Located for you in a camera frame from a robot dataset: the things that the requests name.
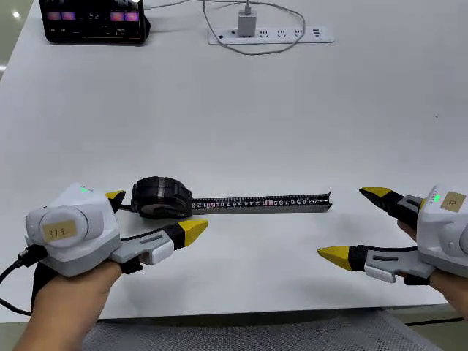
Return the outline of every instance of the floor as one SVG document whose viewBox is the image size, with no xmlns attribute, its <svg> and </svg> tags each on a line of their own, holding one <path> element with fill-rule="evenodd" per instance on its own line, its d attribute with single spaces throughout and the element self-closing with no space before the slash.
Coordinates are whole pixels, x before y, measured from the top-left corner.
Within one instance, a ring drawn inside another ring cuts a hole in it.
<svg viewBox="0 0 468 351">
<path fill-rule="evenodd" d="M 8 59 L 23 28 L 31 3 L 32 0 L 0 0 L 0 79 L 8 68 Z M 456 316 L 449 306 L 405 309 L 393 313 L 404 322 Z M 0 325 L 0 351 L 10 351 L 25 326 L 25 323 Z M 424 325 L 413 328 L 443 350 L 464 350 L 468 344 L 468 322 Z"/>
</svg>

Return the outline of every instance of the human hand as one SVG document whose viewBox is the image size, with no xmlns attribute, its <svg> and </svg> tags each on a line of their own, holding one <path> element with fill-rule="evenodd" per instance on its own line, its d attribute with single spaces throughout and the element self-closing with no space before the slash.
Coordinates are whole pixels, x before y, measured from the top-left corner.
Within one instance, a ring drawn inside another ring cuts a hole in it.
<svg viewBox="0 0 468 351">
<path fill-rule="evenodd" d="M 403 222 L 398 226 L 416 241 L 416 231 Z M 436 270 L 431 275 L 431 286 L 441 292 L 448 303 L 465 319 L 468 320 L 468 279 L 455 274 Z"/>
<path fill-rule="evenodd" d="M 119 264 L 106 261 L 79 276 L 52 279 L 37 293 L 28 327 L 15 351 L 80 350 L 121 274 Z"/>
</svg>

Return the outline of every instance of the power strip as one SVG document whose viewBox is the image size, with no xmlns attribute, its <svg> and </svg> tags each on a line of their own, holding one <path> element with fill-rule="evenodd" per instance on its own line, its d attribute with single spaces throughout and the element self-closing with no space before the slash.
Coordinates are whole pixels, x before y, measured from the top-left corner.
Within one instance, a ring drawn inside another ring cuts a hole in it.
<svg viewBox="0 0 468 351">
<path fill-rule="evenodd" d="M 219 40 L 227 45 L 253 45 L 253 44 L 288 44 L 299 38 L 302 34 L 301 27 L 262 27 L 257 28 L 254 37 L 240 37 L 237 29 L 218 28 L 214 29 Z M 300 43 L 334 42 L 335 37 L 326 27 L 306 27 L 306 33 L 299 41 Z M 208 29 L 208 43 L 219 45 L 216 38 Z"/>
</svg>

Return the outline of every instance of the white tabletop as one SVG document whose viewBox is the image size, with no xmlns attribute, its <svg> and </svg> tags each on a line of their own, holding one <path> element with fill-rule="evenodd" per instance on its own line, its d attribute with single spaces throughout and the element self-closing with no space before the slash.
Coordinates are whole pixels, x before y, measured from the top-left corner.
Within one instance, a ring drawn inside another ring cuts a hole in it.
<svg viewBox="0 0 468 351">
<path fill-rule="evenodd" d="M 35 3 L 0 84 L 0 267 L 24 247 L 27 212 L 73 181 L 110 191 L 171 176 L 195 197 L 331 190 L 334 205 L 327 214 L 207 216 L 188 249 L 122 277 L 103 317 L 444 303 L 428 287 L 344 271 L 316 249 L 413 244 L 362 186 L 468 188 L 468 7 L 280 3 L 333 28 L 336 43 L 239 56 L 208 46 L 192 2 L 150 12 L 155 32 L 142 47 L 49 45 Z M 234 25 L 236 11 L 212 10 L 214 25 Z M 259 25 L 294 23 L 258 12 Z M 154 226 L 118 218 L 123 233 Z M 31 276 L 18 270 L 0 296 L 27 308 Z M 0 309 L 1 322 L 16 320 L 24 317 Z"/>
</svg>

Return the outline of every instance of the handwritten label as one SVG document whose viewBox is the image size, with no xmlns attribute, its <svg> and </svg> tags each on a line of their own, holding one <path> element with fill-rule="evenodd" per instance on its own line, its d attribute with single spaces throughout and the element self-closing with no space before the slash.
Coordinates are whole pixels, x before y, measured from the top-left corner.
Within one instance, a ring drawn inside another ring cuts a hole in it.
<svg viewBox="0 0 468 351">
<path fill-rule="evenodd" d="M 459 194 L 458 192 L 448 192 L 440 207 L 444 210 L 459 212 L 466 198 L 466 195 Z"/>
<path fill-rule="evenodd" d="M 45 240 L 50 243 L 61 239 L 71 238 L 77 234 L 75 221 L 64 221 L 42 226 Z"/>
</svg>

